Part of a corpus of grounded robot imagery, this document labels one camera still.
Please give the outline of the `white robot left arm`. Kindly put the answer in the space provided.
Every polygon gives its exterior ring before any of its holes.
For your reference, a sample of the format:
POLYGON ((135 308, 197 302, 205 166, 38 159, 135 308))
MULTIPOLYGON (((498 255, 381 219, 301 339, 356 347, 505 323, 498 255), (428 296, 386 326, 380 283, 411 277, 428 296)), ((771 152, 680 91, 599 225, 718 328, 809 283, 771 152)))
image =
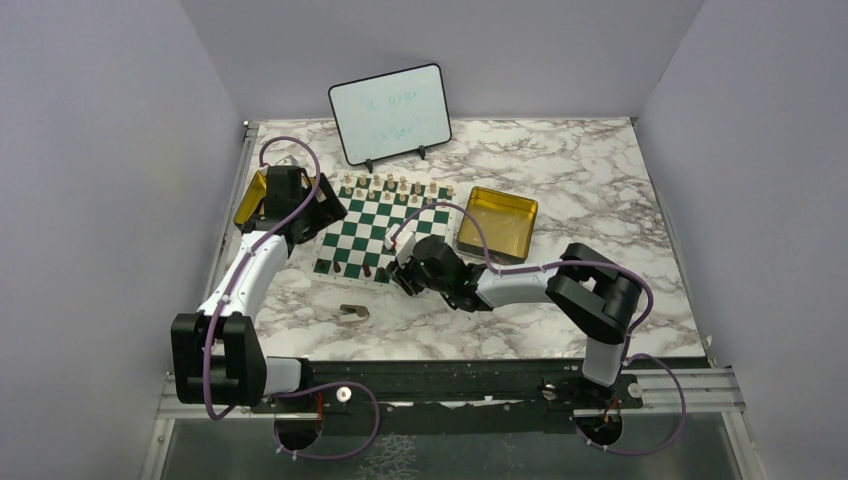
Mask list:
POLYGON ((253 407, 276 395, 298 411, 313 401, 304 361, 266 356, 254 320, 295 246, 347 211, 325 174, 272 166, 261 176, 264 191, 249 188, 237 214, 241 243, 233 263, 196 312, 172 322, 175 388, 184 404, 253 407))

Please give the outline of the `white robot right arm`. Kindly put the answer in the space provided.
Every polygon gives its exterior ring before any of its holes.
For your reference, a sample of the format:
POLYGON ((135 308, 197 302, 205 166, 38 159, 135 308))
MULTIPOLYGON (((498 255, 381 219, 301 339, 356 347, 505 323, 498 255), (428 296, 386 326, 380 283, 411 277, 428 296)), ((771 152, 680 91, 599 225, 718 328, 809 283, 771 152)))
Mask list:
POLYGON ((493 311, 513 304, 550 303, 586 335, 577 380, 579 398, 600 407, 617 392, 617 380, 639 318, 642 297, 653 293, 644 279, 582 243, 572 243, 556 261, 512 268, 464 262, 442 238, 389 233, 393 254, 386 270, 409 296, 438 293, 453 309, 493 311))

